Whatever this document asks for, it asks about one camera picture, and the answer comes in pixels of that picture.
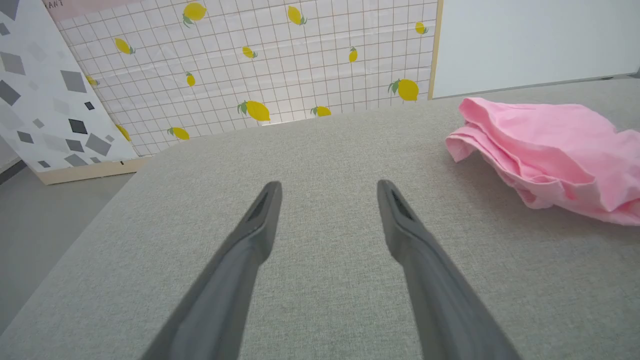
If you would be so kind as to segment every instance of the white grid backdrop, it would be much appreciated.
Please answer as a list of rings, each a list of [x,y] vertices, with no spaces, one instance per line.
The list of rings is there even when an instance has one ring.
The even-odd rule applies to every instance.
[[[186,0],[144,0],[63,20],[58,27],[112,119],[138,154],[191,137],[401,104],[390,83],[410,79],[426,100],[437,0],[201,0],[205,17],[185,27]],[[295,25],[289,6],[308,19]],[[415,23],[428,32],[420,35]],[[122,54],[115,38],[134,54]],[[258,56],[247,58],[248,46]],[[350,63],[350,49],[358,51]],[[196,79],[190,87],[186,72]],[[270,122],[238,114],[257,101]]]

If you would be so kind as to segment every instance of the gray table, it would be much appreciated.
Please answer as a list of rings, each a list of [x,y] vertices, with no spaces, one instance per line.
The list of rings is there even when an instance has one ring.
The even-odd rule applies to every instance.
[[[640,80],[487,94],[576,102],[640,127]],[[395,182],[525,359],[637,359],[640,230],[531,210],[444,138],[461,99],[197,138],[158,154],[69,248],[0,338],[2,359],[136,359],[262,186],[280,180],[242,359],[416,359],[376,181]]]

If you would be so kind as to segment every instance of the yellow lemon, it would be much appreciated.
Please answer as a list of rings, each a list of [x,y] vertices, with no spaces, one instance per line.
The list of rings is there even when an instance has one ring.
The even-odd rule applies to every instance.
[[[349,62],[353,63],[358,58],[358,51],[355,47],[351,48],[351,52],[349,53]]]
[[[170,135],[177,137],[180,140],[189,140],[189,133],[185,129],[181,129],[179,127],[171,127],[166,131]]]
[[[331,115],[331,110],[325,108],[324,106],[316,106],[315,108],[311,109],[311,113],[314,115],[318,115],[318,117],[329,116]]]
[[[248,46],[242,48],[242,53],[249,59],[258,57],[258,54],[255,51],[251,51]]]
[[[97,81],[96,79],[93,79],[91,76],[87,75],[86,76],[86,80],[89,82],[89,85],[92,86],[98,86],[100,85],[100,81]]]
[[[249,111],[249,116],[258,121],[269,121],[269,109],[263,104],[256,101],[245,101],[242,104],[238,104],[238,113],[243,112],[246,115]]]
[[[196,84],[196,78],[193,77],[193,75],[191,75],[190,72],[185,72],[185,74],[187,75],[187,84],[189,84],[189,86],[193,86]]]
[[[202,20],[205,12],[207,12],[207,8],[198,3],[188,4],[182,13],[182,23],[188,28],[187,24],[193,25],[194,21]]]
[[[133,47],[129,46],[129,44],[127,44],[127,42],[125,40],[122,40],[121,38],[116,38],[116,47],[118,48],[118,50],[125,54],[133,54],[136,52]]]
[[[291,20],[295,25],[304,25],[307,23],[305,17],[300,15],[300,11],[293,6],[289,7],[287,14],[289,15],[289,20]]]
[[[387,91],[389,91],[391,88],[393,88],[394,94],[397,91],[398,95],[400,95],[400,97],[404,101],[417,101],[418,100],[418,92],[420,91],[418,89],[418,84],[414,83],[411,80],[407,80],[407,79],[400,80],[400,79],[398,79],[395,83],[389,84],[389,87],[387,88]]]
[[[417,32],[418,34],[422,35],[422,34],[426,34],[427,31],[429,31],[429,29],[425,28],[423,23],[421,23],[421,22],[416,22],[415,23],[415,32]]]
[[[131,137],[129,136],[129,132],[124,127],[122,127],[122,126],[120,126],[118,124],[116,124],[116,127],[124,135],[124,138],[127,139],[128,142],[130,142],[131,141]]]

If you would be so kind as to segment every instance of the pink towel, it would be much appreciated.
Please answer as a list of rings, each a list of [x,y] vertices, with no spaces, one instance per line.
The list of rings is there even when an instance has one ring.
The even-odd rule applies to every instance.
[[[460,104],[465,125],[446,139],[455,162],[482,152],[532,209],[558,205],[640,225],[640,133],[616,128],[582,105]]]

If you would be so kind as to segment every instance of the white wall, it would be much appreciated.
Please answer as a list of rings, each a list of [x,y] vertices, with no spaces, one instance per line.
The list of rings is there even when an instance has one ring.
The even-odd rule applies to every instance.
[[[17,158],[18,154],[0,137],[0,172],[13,165]]]
[[[442,1],[434,97],[640,67],[640,0]]]

